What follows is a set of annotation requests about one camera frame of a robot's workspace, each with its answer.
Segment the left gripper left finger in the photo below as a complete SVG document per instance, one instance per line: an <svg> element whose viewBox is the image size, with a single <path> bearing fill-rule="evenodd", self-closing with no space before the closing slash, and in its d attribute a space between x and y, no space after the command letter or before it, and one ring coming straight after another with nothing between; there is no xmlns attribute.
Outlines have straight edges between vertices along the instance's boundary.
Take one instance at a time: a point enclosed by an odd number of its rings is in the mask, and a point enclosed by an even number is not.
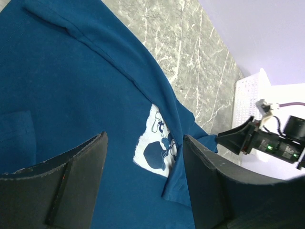
<svg viewBox="0 0 305 229"><path fill-rule="evenodd" d="M3 229L88 229L99 192L108 137L0 176Z"/></svg>

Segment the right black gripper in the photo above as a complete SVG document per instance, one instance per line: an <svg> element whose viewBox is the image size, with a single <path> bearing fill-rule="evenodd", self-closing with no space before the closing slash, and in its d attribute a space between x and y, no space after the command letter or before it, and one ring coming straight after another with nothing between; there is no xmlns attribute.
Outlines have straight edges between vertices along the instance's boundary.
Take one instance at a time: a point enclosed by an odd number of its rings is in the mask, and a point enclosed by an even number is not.
<svg viewBox="0 0 305 229"><path fill-rule="evenodd" d="M217 135L216 141L236 155L243 151L246 141L254 131L254 117L246 122ZM297 162L304 149L304 122L288 122L284 128L284 136L262 130L254 131L247 144L247 152L252 149L261 151L285 162Z"/></svg>

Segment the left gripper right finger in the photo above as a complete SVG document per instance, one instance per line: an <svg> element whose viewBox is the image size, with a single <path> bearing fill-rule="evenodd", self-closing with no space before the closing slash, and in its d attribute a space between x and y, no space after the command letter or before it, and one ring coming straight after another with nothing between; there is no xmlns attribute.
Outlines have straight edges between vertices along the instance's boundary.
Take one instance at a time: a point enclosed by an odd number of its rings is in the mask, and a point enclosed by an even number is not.
<svg viewBox="0 0 305 229"><path fill-rule="evenodd" d="M190 135L183 160L198 229L302 229L305 179L280 180L240 167Z"/></svg>

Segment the blue printed t shirt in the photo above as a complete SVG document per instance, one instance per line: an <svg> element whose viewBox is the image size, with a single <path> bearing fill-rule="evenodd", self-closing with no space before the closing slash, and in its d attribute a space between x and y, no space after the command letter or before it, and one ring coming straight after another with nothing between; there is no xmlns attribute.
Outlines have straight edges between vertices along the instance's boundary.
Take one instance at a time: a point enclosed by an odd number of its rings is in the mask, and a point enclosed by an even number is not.
<svg viewBox="0 0 305 229"><path fill-rule="evenodd" d="M100 0L11 0L0 14L0 169L100 132L93 229L193 229L183 137L212 151L150 52Z"/></svg>

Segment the white plastic laundry basket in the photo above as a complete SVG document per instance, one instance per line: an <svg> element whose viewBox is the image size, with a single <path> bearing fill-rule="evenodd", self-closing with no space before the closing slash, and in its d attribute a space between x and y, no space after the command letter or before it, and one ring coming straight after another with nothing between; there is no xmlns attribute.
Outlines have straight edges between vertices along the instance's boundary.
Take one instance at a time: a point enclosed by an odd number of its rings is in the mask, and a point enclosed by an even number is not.
<svg viewBox="0 0 305 229"><path fill-rule="evenodd" d="M268 103L279 103L277 115L265 124L274 133L277 132L276 118L279 118L281 127L284 127L291 115L305 117L305 85L272 86L264 69L260 69L258 73L236 82L232 126L241 125L250 116L261 119L255 105L261 99ZM240 166L269 177L288 180L305 174L304 169L296 169L296 164L289 164L257 150L252 150L248 155L240 154L239 157Z"/></svg>

